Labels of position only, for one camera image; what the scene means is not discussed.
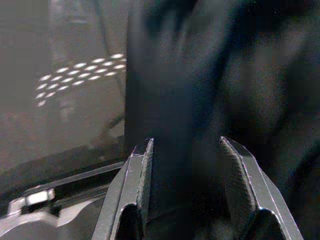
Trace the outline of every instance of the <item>black fabric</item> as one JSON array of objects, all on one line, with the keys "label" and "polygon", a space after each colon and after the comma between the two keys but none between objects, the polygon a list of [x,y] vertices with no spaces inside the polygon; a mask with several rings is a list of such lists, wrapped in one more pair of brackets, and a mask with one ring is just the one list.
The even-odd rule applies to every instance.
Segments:
[{"label": "black fabric", "polygon": [[131,1],[125,134],[128,152],[155,139],[150,219],[187,201],[213,222],[228,218],[217,147],[227,136],[256,156],[304,238],[317,239],[308,213],[319,189],[297,199],[319,169],[318,15],[311,0]]}]

